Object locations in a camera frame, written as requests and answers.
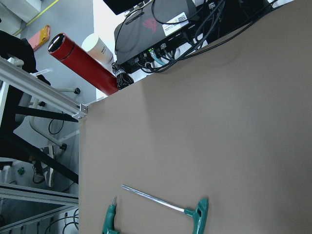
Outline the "orange pink package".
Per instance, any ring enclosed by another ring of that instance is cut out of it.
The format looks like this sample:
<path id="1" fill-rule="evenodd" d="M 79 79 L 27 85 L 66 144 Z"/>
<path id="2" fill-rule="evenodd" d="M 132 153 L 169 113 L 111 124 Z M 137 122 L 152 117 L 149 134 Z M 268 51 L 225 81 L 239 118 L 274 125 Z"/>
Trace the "orange pink package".
<path id="1" fill-rule="evenodd" d="M 28 39 L 33 51 L 38 50 L 50 39 L 50 25 L 45 25 L 37 33 L 35 33 L 30 39 Z"/>

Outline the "aluminium frame rail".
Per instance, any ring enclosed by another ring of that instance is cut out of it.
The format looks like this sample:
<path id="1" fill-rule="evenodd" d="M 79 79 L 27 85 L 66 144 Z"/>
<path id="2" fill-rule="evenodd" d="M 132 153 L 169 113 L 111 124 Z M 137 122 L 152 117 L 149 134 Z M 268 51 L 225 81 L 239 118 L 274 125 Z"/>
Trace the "aluminium frame rail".
<path id="1" fill-rule="evenodd" d="M 15 114 L 25 116 L 43 117 L 70 122 L 78 122 L 79 119 L 87 116 L 88 107 L 76 102 L 60 91 L 37 79 L 33 75 L 16 67 L 7 60 L 0 59 L 0 79 L 16 87 L 17 89 L 35 97 L 64 113 L 44 111 L 29 107 L 17 106 L 13 108 Z"/>

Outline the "grey ROG mini computer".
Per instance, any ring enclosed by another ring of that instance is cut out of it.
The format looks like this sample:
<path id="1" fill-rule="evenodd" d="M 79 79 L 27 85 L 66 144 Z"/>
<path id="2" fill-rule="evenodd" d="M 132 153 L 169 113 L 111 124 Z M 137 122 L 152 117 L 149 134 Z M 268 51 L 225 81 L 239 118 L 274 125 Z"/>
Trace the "grey ROG mini computer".
<path id="1" fill-rule="evenodd" d="M 158 0 L 132 14 L 114 31 L 117 63 L 133 73 L 194 37 L 199 15 L 191 0 Z"/>

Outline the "white paper coffee cup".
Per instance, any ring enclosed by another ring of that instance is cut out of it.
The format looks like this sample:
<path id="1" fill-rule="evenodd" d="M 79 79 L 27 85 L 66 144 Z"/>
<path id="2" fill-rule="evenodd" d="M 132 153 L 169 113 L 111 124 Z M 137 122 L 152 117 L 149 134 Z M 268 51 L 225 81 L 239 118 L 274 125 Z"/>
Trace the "white paper coffee cup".
<path id="1" fill-rule="evenodd" d="M 88 35 L 82 45 L 82 49 L 92 58 L 102 64 L 108 64 L 113 59 L 113 54 L 102 39 L 95 33 Z"/>

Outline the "red cylindrical thermos bottle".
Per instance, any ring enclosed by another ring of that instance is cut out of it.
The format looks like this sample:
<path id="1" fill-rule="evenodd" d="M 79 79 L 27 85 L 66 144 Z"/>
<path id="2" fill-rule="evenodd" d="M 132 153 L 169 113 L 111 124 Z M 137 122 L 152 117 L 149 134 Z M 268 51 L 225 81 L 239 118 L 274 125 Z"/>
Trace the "red cylindrical thermos bottle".
<path id="1" fill-rule="evenodd" d="M 65 33 L 51 39 L 48 53 L 105 95 L 116 93 L 116 77 L 92 58 Z"/>

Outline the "green handled screwdriver tool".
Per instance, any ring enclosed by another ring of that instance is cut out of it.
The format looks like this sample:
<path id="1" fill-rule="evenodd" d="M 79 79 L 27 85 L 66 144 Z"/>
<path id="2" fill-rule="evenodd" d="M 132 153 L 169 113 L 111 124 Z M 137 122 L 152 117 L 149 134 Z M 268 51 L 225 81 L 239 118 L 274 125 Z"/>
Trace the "green handled screwdriver tool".
<path id="1" fill-rule="evenodd" d="M 112 203 L 108 206 L 105 219 L 103 222 L 102 233 L 103 234 L 119 234 L 119 231 L 115 229 L 115 215 L 116 215 L 116 200 L 117 197 L 113 197 Z"/>

